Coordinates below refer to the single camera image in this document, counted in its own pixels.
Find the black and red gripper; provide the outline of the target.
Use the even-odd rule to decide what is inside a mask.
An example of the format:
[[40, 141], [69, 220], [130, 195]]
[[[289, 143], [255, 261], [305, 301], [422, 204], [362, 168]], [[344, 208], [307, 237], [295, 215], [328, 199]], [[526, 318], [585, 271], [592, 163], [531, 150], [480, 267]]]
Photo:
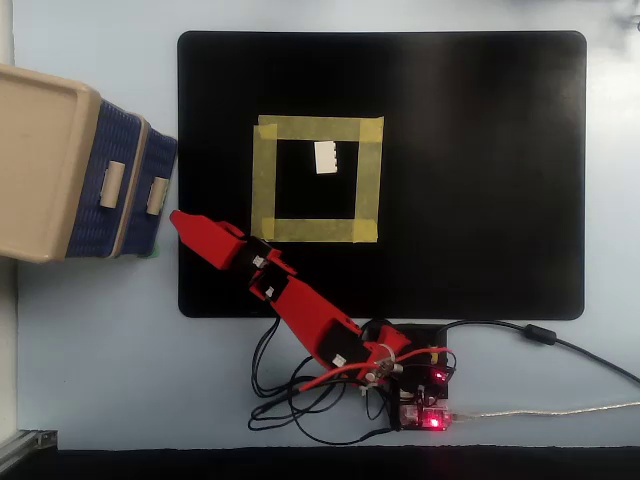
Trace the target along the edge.
[[174, 210], [169, 220], [180, 241], [218, 270], [257, 275], [269, 263], [272, 246], [262, 239], [246, 236], [228, 222], [214, 222], [205, 216], [180, 210]]

